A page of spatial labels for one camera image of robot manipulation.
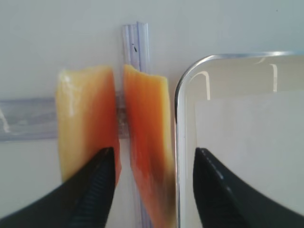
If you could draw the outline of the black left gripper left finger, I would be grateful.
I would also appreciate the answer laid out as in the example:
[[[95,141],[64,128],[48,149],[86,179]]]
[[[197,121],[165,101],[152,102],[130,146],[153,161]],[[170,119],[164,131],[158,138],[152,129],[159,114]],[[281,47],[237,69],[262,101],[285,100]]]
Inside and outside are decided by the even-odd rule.
[[[2,228],[104,228],[114,197],[114,150],[101,149],[46,196],[0,220]]]

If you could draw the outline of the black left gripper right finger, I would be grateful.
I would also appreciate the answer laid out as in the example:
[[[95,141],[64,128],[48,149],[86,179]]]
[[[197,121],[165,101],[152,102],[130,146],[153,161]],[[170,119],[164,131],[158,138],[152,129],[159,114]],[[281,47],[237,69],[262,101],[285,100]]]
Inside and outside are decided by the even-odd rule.
[[[194,198],[204,228],[302,228],[304,217],[261,194],[208,149],[196,148]]]

